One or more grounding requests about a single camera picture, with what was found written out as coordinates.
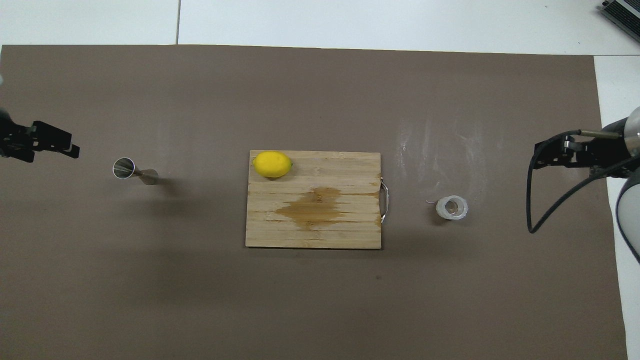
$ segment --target black cable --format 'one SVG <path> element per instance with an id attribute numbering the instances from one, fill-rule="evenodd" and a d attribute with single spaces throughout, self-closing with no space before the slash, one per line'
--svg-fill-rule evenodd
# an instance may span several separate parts
<path id="1" fill-rule="evenodd" d="M 594 172 L 589 177 L 587 177 L 585 180 L 582 180 L 581 182 L 576 184 L 573 188 L 571 188 L 569 191 L 564 193 L 564 195 L 560 196 L 560 198 L 557 199 L 556 202 L 553 205 L 551 205 L 551 207 L 545 212 L 545 214 L 542 215 L 542 217 L 540 218 L 538 223 L 536 223 L 536 225 L 534 227 L 531 227 L 531 177 L 532 177 L 532 173 L 533 173 L 533 166 L 535 166 L 536 161 L 538 160 L 538 156 L 540 156 L 540 154 L 542 153 L 544 148 L 546 148 L 549 145 L 549 143 L 554 142 L 554 141 L 556 141 L 556 140 L 558 140 L 558 139 L 560 139 L 560 138 L 562 138 L 564 136 L 567 136 L 567 135 L 580 135 L 580 130 L 567 131 L 565 133 L 558 134 L 558 135 L 553 136 L 552 138 L 549 138 L 548 140 L 544 141 L 543 143 L 541 143 L 538 146 L 538 148 L 534 152 L 533 156 L 531 157 L 531 162 L 529 163 L 529 171 L 527 173 L 527 228 L 528 228 L 529 232 L 532 233 L 532 234 L 535 233 L 536 231 L 538 231 L 538 229 L 542 226 L 542 224 L 545 223 L 547 218 L 551 214 L 553 214 L 553 212 L 566 199 L 568 199 L 571 195 L 573 195 L 575 192 L 577 192 L 581 188 L 585 187 L 590 182 L 592 182 L 594 180 L 597 180 L 597 179 L 602 179 L 604 177 L 607 177 L 612 172 L 615 172 L 615 171 L 623 168 L 624 166 L 627 166 L 630 163 L 636 163 L 636 162 L 640 163 L 640 156 L 633 156 L 631 158 L 628 158 L 628 159 L 620 161 L 620 162 L 618 162 L 616 164 L 613 164 L 610 167 L 607 167 L 607 168 L 604 168 L 604 169 L 601 169 L 599 171 Z"/>

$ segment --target wood grain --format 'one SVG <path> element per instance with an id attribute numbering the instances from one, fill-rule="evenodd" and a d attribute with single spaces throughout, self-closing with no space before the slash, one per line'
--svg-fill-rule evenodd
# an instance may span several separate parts
<path id="1" fill-rule="evenodd" d="M 282 151 L 283 177 L 256 173 L 251 150 L 247 247 L 380 249 L 380 153 Z"/>

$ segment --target black vent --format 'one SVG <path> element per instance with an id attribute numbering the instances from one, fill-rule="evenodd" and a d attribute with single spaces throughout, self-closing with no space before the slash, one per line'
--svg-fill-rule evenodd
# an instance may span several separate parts
<path id="1" fill-rule="evenodd" d="M 627 4 L 633 6 L 635 9 L 640 8 L 640 0 L 624 0 Z M 636 41 L 640 42 L 640 19 L 625 8 L 622 4 L 615 1 L 606 1 L 602 3 L 604 7 L 601 12 L 602 15 L 611 20 L 615 25 L 618 25 L 622 30 L 626 31 Z"/>

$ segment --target metal handle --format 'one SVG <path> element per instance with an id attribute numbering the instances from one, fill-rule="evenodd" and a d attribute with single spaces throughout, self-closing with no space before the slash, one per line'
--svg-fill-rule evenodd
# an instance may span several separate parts
<path id="1" fill-rule="evenodd" d="M 380 223 L 385 222 L 385 216 L 389 212 L 389 188 L 385 185 L 385 182 L 380 177 L 380 191 L 385 192 L 385 212 L 380 214 Z"/>

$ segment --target white floor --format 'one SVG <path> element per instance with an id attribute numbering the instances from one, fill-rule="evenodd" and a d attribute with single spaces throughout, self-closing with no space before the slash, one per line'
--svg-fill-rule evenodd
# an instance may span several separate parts
<path id="1" fill-rule="evenodd" d="M 604 125 L 640 106 L 640 43 L 604 19 L 599 3 L 0 0 L 0 49 L 1 44 L 231 44 L 597 55 Z M 612 203 L 622 183 L 607 182 Z M 640 265 L 614 228 L 628 356 L 640 360 Z"/>

